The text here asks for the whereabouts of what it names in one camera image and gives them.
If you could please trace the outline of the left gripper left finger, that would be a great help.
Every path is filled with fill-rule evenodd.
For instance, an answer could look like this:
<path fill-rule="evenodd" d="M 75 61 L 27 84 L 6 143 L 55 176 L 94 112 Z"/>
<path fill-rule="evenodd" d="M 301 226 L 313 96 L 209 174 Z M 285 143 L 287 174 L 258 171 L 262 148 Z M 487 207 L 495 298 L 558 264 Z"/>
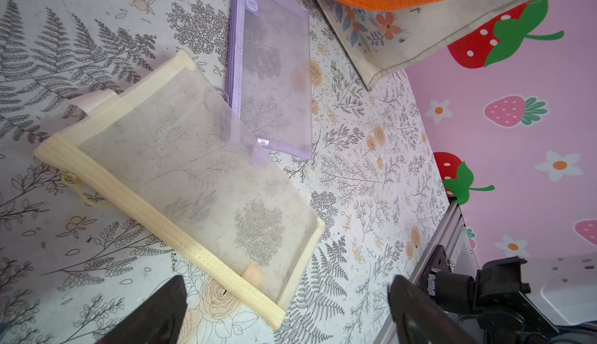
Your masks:
<path fill-rule="evenodd" d="M 178 342 L 187 312 L 187 289 L 181 275 L 168 280 L 98 344 Z"/>

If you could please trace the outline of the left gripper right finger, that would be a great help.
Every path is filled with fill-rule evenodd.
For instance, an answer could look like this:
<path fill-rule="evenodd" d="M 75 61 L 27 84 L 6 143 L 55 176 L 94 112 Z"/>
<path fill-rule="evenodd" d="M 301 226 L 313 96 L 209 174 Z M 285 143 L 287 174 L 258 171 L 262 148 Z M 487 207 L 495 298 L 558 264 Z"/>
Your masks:
<path fill-rule="evenodd" d="M 388 288 L 388 303 L 399 343 L 477 343 L 428 295 L 401 275 L 396 275 Z"/>

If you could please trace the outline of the cream mesh pouch front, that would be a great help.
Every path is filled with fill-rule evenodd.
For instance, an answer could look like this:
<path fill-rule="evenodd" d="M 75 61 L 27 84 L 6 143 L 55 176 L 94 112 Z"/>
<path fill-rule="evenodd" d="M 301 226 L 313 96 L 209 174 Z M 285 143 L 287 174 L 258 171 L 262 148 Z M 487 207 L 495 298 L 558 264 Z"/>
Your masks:
<path fill-rule="evenodd" d="M 185 52 L 34 152 L 280 328 L 324 224 Z"/>

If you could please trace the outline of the purple mesh pouch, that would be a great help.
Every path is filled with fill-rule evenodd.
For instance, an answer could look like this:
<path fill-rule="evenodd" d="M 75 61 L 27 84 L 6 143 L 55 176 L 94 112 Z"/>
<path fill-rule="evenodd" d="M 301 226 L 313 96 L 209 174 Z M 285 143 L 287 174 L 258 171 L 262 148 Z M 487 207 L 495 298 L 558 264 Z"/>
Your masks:
<path fill-rule="evenodd" d="M 309 13 L 289 0 L 232 0 L 229 105 L 264 148 L 312 158 Z"/>

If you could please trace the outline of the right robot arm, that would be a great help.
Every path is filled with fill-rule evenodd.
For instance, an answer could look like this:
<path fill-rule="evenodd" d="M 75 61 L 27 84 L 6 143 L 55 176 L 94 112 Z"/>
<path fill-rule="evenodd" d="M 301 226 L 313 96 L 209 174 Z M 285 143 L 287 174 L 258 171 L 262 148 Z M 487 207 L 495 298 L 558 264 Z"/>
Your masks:
<path fill-rule="evenodd" d="M 434 256 L 419 287 L 484 343 L 594 343 L 596 256 L 488 262 L 456 273 L 445 251 Z"/>

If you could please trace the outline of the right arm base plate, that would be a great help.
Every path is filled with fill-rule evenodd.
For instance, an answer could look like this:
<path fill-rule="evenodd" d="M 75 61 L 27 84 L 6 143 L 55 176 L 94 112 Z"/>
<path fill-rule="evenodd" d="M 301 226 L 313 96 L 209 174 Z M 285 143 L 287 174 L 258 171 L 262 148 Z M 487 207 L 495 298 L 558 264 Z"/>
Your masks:
<path fill-rule="evenodd" d="M 424 259 L 424 264 L 416 279 L 416 286 L 434 299 L 437 275 L 450 272 L 452 272 L 452 263 L 448 258 L 446 248 L 443 245 L 436 245 Z"/>

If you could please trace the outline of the aluminium front rail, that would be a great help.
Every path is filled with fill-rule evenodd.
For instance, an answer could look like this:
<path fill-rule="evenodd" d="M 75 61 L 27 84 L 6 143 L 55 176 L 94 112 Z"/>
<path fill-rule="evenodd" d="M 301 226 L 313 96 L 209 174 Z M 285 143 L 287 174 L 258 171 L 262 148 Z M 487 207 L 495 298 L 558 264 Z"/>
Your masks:
<path fill-rule="evenodd" d="M 386 289 L 390 314 L 375 343 L 475 343 L 459 326 L 456 314 L 434 300 L 437 273 L 472 276 L 478 263 L 469 244 L 462 211 L 455 199 L 409 277 L 396 275 Z"/>

